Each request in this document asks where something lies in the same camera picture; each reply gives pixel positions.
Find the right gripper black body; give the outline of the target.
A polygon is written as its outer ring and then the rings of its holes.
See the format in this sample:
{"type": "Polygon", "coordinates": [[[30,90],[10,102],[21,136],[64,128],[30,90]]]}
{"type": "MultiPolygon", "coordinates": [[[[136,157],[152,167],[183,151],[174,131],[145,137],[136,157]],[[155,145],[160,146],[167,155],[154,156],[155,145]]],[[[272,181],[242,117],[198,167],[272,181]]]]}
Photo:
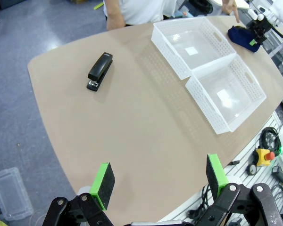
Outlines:
{"type": "Polygon", "coordinates": [[[257,17],[257,20],[250,22],[250,30],[254,34],[254,38],[258,44],[262,44],[266,40],[265,33],[272,28],[270,22],[265,16],[257,17]]]}

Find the navy zipper pouch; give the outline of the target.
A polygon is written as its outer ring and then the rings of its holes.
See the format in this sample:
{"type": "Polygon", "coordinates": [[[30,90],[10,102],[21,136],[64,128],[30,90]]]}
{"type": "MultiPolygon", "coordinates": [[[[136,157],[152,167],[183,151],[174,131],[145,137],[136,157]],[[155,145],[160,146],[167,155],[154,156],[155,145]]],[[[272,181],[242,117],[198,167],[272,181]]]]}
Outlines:
{"type": "Polygon", "coordinates": [[[250,41],[254,38],[254,34],[251,30],[241,26],[232,26],[228,30],[227,35],[233,43],[236,43],[253,53],[257,52],[261,46],[260,44],[251,46],[250,41]]]}

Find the person right forearm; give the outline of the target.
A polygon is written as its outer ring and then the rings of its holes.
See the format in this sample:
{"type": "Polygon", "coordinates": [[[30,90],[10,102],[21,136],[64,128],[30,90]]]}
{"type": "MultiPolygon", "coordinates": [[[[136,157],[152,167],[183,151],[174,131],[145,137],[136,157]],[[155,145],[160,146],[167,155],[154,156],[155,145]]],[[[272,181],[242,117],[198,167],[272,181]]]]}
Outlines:
{"type": "Polygon", "coordinates": [[[124,20],[120,10],[119,0],[104,0],[104,3],[108,19],[120,21],[124,20]]]}

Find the person left hand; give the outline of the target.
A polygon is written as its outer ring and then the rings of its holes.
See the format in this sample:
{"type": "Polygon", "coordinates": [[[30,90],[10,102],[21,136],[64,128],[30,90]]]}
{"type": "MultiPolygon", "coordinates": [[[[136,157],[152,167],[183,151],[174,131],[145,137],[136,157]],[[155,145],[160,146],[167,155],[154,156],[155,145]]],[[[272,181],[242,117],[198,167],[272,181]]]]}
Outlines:
{"type": "Polygon", "coordinates": [[[222,0],[221,10],[223,13],[226,13],[228,15],[231,13],[234,13],[236,22],[237,23],[240,22],[238,8],[237,8],[235,0],[222,0]]]}

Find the person right hand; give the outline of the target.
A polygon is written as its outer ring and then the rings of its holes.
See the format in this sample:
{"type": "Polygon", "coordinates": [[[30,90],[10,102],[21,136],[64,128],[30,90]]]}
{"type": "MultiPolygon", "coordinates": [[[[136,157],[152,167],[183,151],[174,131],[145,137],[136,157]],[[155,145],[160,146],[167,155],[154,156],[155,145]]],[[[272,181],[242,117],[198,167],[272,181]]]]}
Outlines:
{"type": "Polygon", "coordinates": [[[126,27],[125,20],[122,16],[108,16],[107,18],[107,30],[115,30],[126,27]]]}

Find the black tape roll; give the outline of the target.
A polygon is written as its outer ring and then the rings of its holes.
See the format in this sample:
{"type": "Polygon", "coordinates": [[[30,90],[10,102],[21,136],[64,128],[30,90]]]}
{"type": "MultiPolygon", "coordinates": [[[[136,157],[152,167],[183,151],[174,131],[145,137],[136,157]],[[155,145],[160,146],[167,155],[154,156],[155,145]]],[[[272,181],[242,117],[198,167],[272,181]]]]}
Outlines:
{"type": "Polygon", "coordinates": [[[246,172],[248,176],[254,176],[257,173],[257,166],[256,164],[249,164],[246,168],[246,172]]]}

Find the yellow red emergency stop button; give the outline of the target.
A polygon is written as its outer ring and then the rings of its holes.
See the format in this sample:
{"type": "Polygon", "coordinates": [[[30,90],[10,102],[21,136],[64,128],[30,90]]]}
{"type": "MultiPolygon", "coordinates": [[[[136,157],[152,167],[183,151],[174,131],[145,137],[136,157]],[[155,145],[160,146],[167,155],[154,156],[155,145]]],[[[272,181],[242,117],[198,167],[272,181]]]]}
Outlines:
{"type": "Polygon", "coordinates": [[[256,153],[256,165],[257,166],[269,166],[271,160],[275,158],[275,153],[269,149],[258,148],[255,151],[256,153]]]}

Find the white perforated plastic basket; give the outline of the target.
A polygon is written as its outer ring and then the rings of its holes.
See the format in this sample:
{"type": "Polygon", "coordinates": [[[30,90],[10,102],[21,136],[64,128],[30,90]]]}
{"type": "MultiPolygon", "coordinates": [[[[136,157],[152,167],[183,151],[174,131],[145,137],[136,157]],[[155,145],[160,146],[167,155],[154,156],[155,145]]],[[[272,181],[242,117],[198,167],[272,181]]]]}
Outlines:
{"type": "Polygon", "coordinates": [[[238,54],[193,69],[185,87],[216,134],[234,132],[266,99],[238,54]]]}
{"type": "Polygon", "coordinates": [[[236,55],[207,17],[156,22],[151,41],[181,80],[190,77],[198,67],[236,55]]]}

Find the black bag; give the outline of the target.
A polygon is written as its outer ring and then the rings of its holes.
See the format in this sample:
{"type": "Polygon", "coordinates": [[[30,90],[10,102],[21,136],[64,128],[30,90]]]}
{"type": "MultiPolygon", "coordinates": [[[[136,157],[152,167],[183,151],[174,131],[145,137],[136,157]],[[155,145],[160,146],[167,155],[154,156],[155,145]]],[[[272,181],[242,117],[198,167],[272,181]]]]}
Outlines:
{"type": "Polygon", "coordinates": [[[207,15],[213,12],[213,6],[208,0],[188,0],[199,12],[207,15]]]}

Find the black yellow hand tool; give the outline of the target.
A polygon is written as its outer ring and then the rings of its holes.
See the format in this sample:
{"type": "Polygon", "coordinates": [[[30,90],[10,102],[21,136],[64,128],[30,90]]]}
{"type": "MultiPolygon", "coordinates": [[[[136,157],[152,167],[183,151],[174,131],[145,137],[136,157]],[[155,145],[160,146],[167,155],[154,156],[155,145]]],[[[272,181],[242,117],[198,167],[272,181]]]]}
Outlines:
{"type": "Polygon", "coordinates": [[[279,181],[281,184],[283,184],[283,172],[281,170],[281,167],[279,167],[277,165],[274,166],[272,168],[272,175],[277,181],[279,181]]]}

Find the clear plastic storage box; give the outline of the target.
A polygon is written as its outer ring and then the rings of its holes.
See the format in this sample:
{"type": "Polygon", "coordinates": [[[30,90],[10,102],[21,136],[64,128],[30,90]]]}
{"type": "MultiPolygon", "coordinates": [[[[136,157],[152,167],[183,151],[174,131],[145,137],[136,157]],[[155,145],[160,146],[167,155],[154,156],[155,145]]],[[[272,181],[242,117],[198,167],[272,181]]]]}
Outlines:
{"type": "Polygon", "coordinates": [[[5,220],[22,220],[33,214],[33,206],[18,168],[0,171],[0,210],[5,220]]]}

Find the black stapler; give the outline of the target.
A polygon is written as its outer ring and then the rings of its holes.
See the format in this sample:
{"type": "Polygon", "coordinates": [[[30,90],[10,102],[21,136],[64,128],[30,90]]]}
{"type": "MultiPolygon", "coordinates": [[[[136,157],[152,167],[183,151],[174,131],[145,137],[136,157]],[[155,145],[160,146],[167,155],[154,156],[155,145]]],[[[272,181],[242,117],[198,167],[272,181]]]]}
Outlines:
{"type": "Polygon", "coordinates": [[[88,73],[89,82],[87,83],[87,89],[91,91],[97,91],[113,62],[113,55],[104,52],[96,63],[93,65],[88,73]]]}

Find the person torso white jacket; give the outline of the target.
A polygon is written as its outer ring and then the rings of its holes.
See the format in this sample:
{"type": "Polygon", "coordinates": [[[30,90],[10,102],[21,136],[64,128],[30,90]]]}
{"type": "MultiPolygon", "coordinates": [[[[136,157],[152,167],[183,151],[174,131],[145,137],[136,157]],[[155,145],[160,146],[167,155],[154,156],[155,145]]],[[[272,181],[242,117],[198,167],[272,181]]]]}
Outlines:
{"type": "Polygon", "coordinates": [[[138,25],[162,21],[170,17],[176,8],[177,0],[119,0],[121,14],[126,25],[138,25]]]}

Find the grey metal frame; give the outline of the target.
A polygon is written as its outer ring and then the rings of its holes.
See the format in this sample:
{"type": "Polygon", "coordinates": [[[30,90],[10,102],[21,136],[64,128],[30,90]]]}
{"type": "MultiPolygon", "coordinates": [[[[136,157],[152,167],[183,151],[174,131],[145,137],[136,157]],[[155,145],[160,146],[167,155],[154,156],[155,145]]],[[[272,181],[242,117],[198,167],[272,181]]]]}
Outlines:
{"type": "Polygon", "coordinates": [[[263,47],[283,76],[283,38],[274,31],[269,31],[263,47]]]}

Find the white slotted base plate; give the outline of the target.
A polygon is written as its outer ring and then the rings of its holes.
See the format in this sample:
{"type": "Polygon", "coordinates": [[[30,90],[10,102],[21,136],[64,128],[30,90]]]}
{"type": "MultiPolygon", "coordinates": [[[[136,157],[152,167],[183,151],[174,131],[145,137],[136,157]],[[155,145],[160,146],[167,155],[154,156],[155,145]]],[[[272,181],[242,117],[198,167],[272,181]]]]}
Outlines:
{"type": "MultiPolygon", "coordinates": [[[[239,161],[236,165],[227,165],[224,171],[229,180],[234,180],[243,183],[246,187],[252,187],[257,183],[265,183],[272,189],[272,194],[281,214],[283,214],[283,185],[281,185],[272,176],[272,168],[279,166],[283,170],[283,151],[279,156],[272,160],[271,164],[267,167],[258,167],[254,176],[247,174],[247,166],[251,161],[251,154],[259,145],[260,132],[246,145],[246,147],[233,159],[239,161]]],[[[166,215],[161,221],[166,220],[182,220],[191,222],[188,218],[188,211],[197,210],[198,207],[205,201],[206,204],[211,205],[213,198],[209,186],[206,184],[195,193],[186,202],[176,208],[174,211],[166,215]]]]}

